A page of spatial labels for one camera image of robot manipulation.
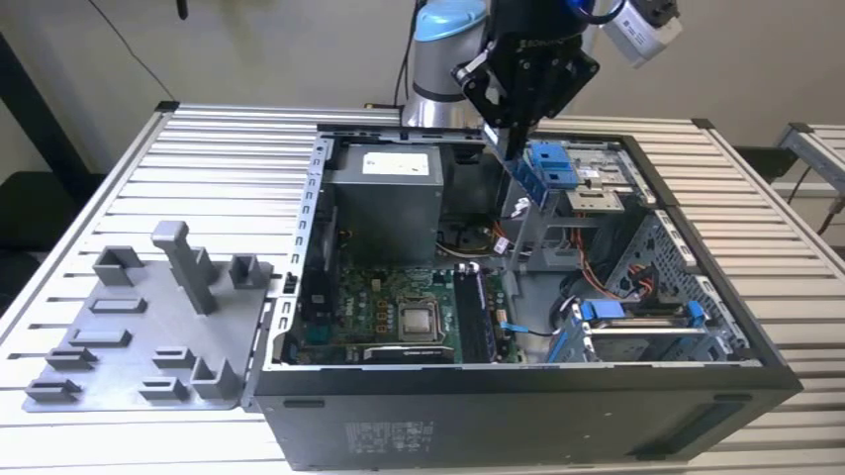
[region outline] blue latch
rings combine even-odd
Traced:
[[[689,312],[689,326],[701,327],[705,321],[705,313],[701,304],[695,300],[686,303],[686,311]]]
[[[581,304],[581,317],[585,321],[625,319],[622,303],[615,300],[587,300]]]
[[[543,176],[548,188],[571,190],[578,186],[578,174],[561,143],[531,142],[531,163]]]

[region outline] motherboard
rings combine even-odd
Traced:
[[[343,268],[334,318],[303,324],[299,363],[478,362],[464,356],[463,346],[487,339],[492,348],[484,362],[518,362],[515,341],[498,325],[507,321],[498,271],[482,274],[484,301],[474,290],[468,304],[455,294],[454,274],[450,269]],[[478,312],[462,311],[467,305]]]

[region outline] slotted aluminum surface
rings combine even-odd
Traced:
[[[173,114],[153,117],[0,319],[0,467],[57,467],[57,473],[85,475],[290,472],[263,417],[240,409],[27,414],[21,403],[43,355],[93,285],[91,263],[105,244],[132,243],[143,258],[163,258],[145,234],[160,218],[181,219],[191,227],[189,242],[204,245],[212,258],[257,252],[284,269],[292,206],[318,122],[395,125],[398,116],[392,111],[181,105]],[[689,465],[460,473],[842,473],[841,261],[721,137],[689,121],[570,117],[546,121],[543,130],[634,135],[806,390]]]

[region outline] white label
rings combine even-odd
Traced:
[[[599,174],[593,168],[578,168],[581,178],[598,178]]]
[[[508,240],[506,240],[503,237],[499,237],[499,240],[496,240],[496,245],[492,246],[492,250],[495,250],[496,253],[503,254],[507,250],[507,244],[510,243],[511,242]]]
[[[424,153],[364,153],[364,175],[427,176],[427,155]]]

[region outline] black cable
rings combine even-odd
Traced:
[[[141,65],[141,67],[147,70],[147,72],[149,73],[149,75],[153,77],[153,79],[156,80],[156,82],[159,83],[159,85],[161,86],[161,89],[164,89],[164,92],[168,94],[168,97],[171,98],[172,101],[176,101],[176,97],[173,96],[173,94],[171,93],[171,89],[168,89],[168,86],[164,85],[164,82],[161,82],[161,79],[159,79],[159,76],[156,75],[156,73],[152,71],[152,69],[149,68],[149,66],[144,63],[144,61],[141,60],[140,57],[137,57],[137,55],[135,54],[135,52],[132,51],[132,47],[129,46],[129,43],[127,42],[127,39],[123,38],[123,35],[120,34],[120,31],[117,30],[117,27],[115,27],[115,24],[111,23],[111,20],[108,19],[108,17],[105,16],[105,13],[103,12],[103,10],[100,9],[100,7],[96,5],[96,3],[93,3],[93,0],[88,0],[88,3],[91,4],[91,6],[93,7],[93,9],[96,10],[96,12],[100,14],[100,17],[103,17],[103,20],[105,20],[105,23],[108,24],[108,26],[111,27],[112,31],[115,32],[115,34],[117,35],[117,38],[120,39],[120,41],[123,42],[123,46],[127,47],[127,51],[129,51],[129,54],[132,55],[132,57],[135,58],[135,60],[137,61],[137,63]]]
[[[569,272],[562,279],[559,279],[559,285],[556,287],[558,293],[561,297],[566,297],[569,295],[569,289],[574,285],[574,283],[581,280],[583,274],[581,273],[581,269]]]
[[[526,329],[526,333],[534,334],[536,336],[554,336],[554,333],[535,332],[534,330],[528,330],[528,329]]]
[[[827,217],[823,219],[823,223],[821,223],[821,228],[818,228],[818,235],[821,236],[823,234],[825,231],[827,231],[827,228],[830,227],[830,222],[833,221],[833,217],[835,216],[834,213],[827,213]]]
[[[571,308],[571,303],[575,301],[574,296],[563,297],[562,295],[554,300],[551,308],[548,309],[548,326],[556,331],[556,322],[566,319],[566,314]]]
[[[394,87],[394,107],[399,105],[399,85],[402,84],[403,74],[406,77],[406,101],[408,100],[408,56],[411,55],[411,43],[414,42],[414,30],[418,28],[418,13],[424,6],[427,0],[415,0],[414,2],[414,14],[411,16],[411,26],[408,27],[408,40],[406,42],[406,53],[402,58],[402,64],[399,66],[399,74],[396,74],[396,86]]]
[[[606,25],[613,22],[619,16],[619,13],[622,13],[626,1],[627,0],[617,0],[617,6],[605,15],[593,15],[591,13],[586,12],[583,8],[581,8],[581,5],[575,5],[575,2],[573,0],[563,0],[563,3],[569,7],[569,10],[574,14],[574,16],[578,17],[578,19],[583,23],[587,23],[590,25]]]
[[[661,273],[658,271],[657,267],[651,267],[651,270],[654,271],[654,278],[651,279],[651,284],[653,284],[653,288],[651,288],[651,293],[649,294],[649,300],[653,299],[658,299],[661,296]]]
[[[789,193],[789,198],[786,198],[786,204],[791,203],[791,198],[794,198],[797,189],[801,187],[801,183],[803,183],[803,178],[806,178],[806,175],[809,174],[810,169],[811,167],[806,165],[806,169],[803,170],[803,173],[801,173],[801,177],[797,179],[797,183],[794,183],[794,188],[791,188],[791,193]]]
[[[180,19],[187,20],[187,0],[176,0],[176,11],[180,14]]]

